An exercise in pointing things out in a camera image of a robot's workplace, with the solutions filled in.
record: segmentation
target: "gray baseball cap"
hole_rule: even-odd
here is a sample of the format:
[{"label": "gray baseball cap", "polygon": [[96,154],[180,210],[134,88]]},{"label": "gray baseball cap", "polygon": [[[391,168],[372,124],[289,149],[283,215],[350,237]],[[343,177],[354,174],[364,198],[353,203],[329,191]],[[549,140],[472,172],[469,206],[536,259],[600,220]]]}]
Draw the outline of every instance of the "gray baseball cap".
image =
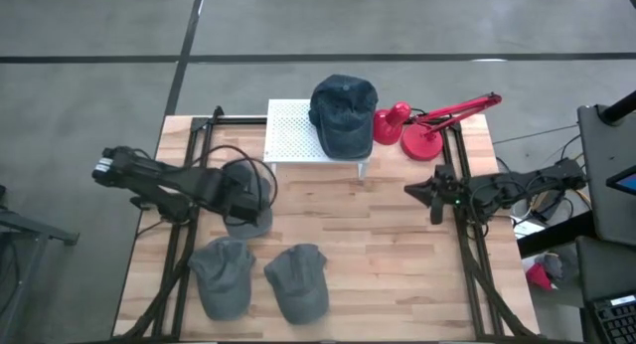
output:
[{"label": "gray baseball cap", "polygon": [[224,166],[223,169],[228,176],[234,177],[244,184],[248,184],[245,189],[252,194],[256,194],[256,196],[258,196],[258,184],[256,181],[260,181],[261,207],[263,208],[258,218],[256,218],[255,223],[246,223],[244,220],[232,216],[225,217],[224,222],[228,234],[237,239],[247,240],[269,232],[273,218],[271,208],[269,208],[269,191],[271,190],[269,181],[262,177],[257,179],[256,174],[254,174],[251,165],[249,165],[247,161],[235,162]]},{"label": "gray baseball cap", "polygon": [[234,320],[247,313],[254,263],[247,243],[230,237],[215,239],[192,253],[188,266],[197,276],[201,304],[211,319]]},{"label": "gray baseball cap", "polygon": [[296,245],[265,266],[278,307],[291,324],[307,324],[329,310],[323,268],[327,259],[315,245]]}]

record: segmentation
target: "keyboard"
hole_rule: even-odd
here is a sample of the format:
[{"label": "keyboard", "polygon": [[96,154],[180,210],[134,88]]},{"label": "keyboard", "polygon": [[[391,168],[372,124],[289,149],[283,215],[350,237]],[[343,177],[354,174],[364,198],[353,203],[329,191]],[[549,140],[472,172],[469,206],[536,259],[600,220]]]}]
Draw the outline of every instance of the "keyboard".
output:
[{"label": "keyboard", "polygon": [[590,305],[598,335],[606,344],[636,344],[636,293]]}]

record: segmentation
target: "dark blue baseball cap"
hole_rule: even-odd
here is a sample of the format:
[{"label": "dark blue baseball cap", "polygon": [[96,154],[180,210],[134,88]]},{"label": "dark blue baseball cap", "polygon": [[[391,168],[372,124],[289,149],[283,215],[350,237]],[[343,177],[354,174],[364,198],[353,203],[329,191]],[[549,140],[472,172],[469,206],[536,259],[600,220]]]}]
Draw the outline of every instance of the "dark blue baseball cap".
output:
[{"label": "dark blue baseball cap", "polygon": [[351,76],[332,75],[314,89],[309,120],[327,156],[355,160],[371,155],[376,104],[374,86]]}]

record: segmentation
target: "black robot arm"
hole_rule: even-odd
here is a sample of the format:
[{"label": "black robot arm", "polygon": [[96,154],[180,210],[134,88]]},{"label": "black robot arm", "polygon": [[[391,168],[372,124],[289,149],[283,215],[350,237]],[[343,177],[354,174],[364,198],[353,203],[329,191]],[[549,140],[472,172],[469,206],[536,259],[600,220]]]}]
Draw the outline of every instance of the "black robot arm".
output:
[{"label": "black robot arm", "polygon": [[[244,190],[249,179],[228,176],[219,168],[180,168],[139,156],[126,146],[105,148],[92,178],[100,185],[129,189],[139,195],[131,202],[157,206],[174,223],[190,219],[193,205],[249,221],[258,216],[258,197]],[[163,188],[178,193],[169,193]]]},{"label": "black robot arm", "polygon": [[574,160],[563,159],[555,165],[528,173],[499,173],[457,180],[452,165],[437,165],[425,182],[406,185],[404,190],[431,208],[430,220],[442,222],[442,207],[453,205],[466,219],[485,224],[500,208],[547,190],[578,190],[585,187],[585,174]]}]

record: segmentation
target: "white pegboard stand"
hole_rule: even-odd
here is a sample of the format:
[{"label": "white pegboard stand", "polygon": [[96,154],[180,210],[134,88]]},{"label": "white pegboard stand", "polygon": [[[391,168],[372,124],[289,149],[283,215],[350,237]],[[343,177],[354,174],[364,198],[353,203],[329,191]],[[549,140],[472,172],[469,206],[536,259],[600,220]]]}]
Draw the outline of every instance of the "white pegboard stand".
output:
[{"label": "white pegboard stand", "polygon": [[327,156],[316,128],[309,121],[309,99],[270,99],[263,162],[276,172],[276,164],[357,164],[358,178],[367,175],[369,158],[346,161]]}]

